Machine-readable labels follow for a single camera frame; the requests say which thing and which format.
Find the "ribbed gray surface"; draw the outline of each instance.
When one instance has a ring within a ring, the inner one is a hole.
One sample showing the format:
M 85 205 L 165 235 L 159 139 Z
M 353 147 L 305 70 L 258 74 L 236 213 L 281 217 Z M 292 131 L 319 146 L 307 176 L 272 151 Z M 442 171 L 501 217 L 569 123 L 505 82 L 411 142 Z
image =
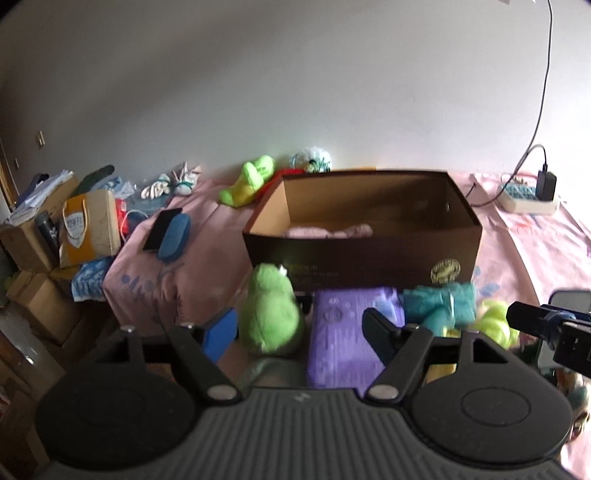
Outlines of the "ribbed gray surface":
M 231 408 L 209 410 L 174 452 L 120 472 L 52 464 L 43 480 L 556 480 L 555 462 L 482 471 L 434 453 L 402 415 L 360 402 L 352 391 L 253 390 Z

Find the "power cord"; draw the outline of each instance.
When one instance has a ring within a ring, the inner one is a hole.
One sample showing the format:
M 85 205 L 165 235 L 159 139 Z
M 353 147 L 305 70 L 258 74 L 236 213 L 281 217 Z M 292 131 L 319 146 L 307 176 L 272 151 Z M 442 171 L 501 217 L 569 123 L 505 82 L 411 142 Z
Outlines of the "power cord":
M 499 192 L 493 198 L 491 198 L 490 200 L 488 200 L 486 202 L 477 203 L 477 204 L 470 204 L 470 206 L 473 208 L 485 207 L 487 205 L 490 205 L 491 203 L 496 202 L 499 199 L 499 197 L 501 196 L 501 194 L 507 188 L 507 185 L 509 185 L 513 181 L 513 179 L 517 176 L 517 174 L 519 173 L 521 167 L 525 163 L 525 160 L 527 159 L 529 154 L 532 153 L 532 151 L 534 151 L 536 148 L 541 148 L 544 151 L 544 165 L 546 167 L 548 166 L 548 159 L 546 157 L 546 149 L 544 148 L 544 146 L 542 144 L 534 145 L 535 136 L 538 134 L 538 129 L 540 128 L 540 122 L 542 120 L 542 112 L 544 110 L 544 101 L 545 101 L 545 97 L 546 97 L 546 85 L 548 83 L 548 73 L 550 72 L 550 54 L 552 52 L 552 30 L 554 27 L 554 13 L 552 12 L 551 1 L 546 0 L 546 3 L 548 3 L 548 11 L 550 12 L 550 28 L 548 29 L 548 54 L 547 54 L 547 58 L 546 58 L 546 72 L 544 74 L 544 86 L 542 88 L 542 99 L 540 102 L 540 111 L 538 113 L 537 122 L 535 123 L 534 134 L 531 136 L 530 144 L 527 146 L 525 153 L 519 159 L 519 162 L 517 162 L 517 166 L 515 167 L 515 170 L 513 171 L 511 176 L 509 177 L 509 180 L 507 180 L 503 184 L 502 189 L 499 190 Z M 470 190 L 466 194 L 466 198 L 468 198 L 468 195 L 470 195 L 472 193 L 472 191 L 474 190 L 475 187 L 476 187 L 476 182 L 474 182 L 472 184 L 472 187 L 470 188 Z

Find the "gold round logo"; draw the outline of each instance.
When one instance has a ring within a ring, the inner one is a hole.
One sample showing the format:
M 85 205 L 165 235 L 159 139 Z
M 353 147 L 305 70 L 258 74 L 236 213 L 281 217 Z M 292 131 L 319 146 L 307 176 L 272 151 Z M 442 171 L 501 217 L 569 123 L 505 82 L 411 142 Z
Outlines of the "gold round logo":
M 460 270 L 460 262 L 455 258 L 446 258 L 431 269 L 431 281 L 438 284 L 449 283 L 457 278 Z

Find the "bag handle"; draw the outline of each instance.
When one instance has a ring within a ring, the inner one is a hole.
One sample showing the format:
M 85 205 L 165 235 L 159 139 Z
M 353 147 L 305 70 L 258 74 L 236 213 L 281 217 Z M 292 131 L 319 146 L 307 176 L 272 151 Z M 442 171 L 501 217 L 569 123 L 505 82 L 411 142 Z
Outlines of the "bag handle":
M 61 209 L 61 217 L 64 220 L 64 227 L 66 228 L 66 232 L 68 232 L 68 236 L 74 240 L 84 238 L 84 236 L 86 235 L 86 231 L 88 230 L 88 211 L 86 210 L 86 200 L 82 199 L 82 212 L 83 212 L 82 218 L 83 218 L 83 222 L 84 222 L 84 230 L 82 230 L 82 233 L 78 236 L 72 235 L 72 232 L 70 232 L 70 230 L 68 229 L 68 222 L 66 222 L 66 205 L 67 205 L 67 202 L 64 204 L 64 206 Z

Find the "blue patterned fabric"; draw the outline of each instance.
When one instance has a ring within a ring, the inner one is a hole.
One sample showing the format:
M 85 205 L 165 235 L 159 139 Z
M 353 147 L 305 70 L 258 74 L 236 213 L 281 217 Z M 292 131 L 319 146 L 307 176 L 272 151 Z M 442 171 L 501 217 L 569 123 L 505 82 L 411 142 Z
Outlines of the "blue patterned fabric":
M 72 279 L 74 301 L 107 301 L 102 284 L 113 260 L 114 257 L 107 257 L 82 264 Z

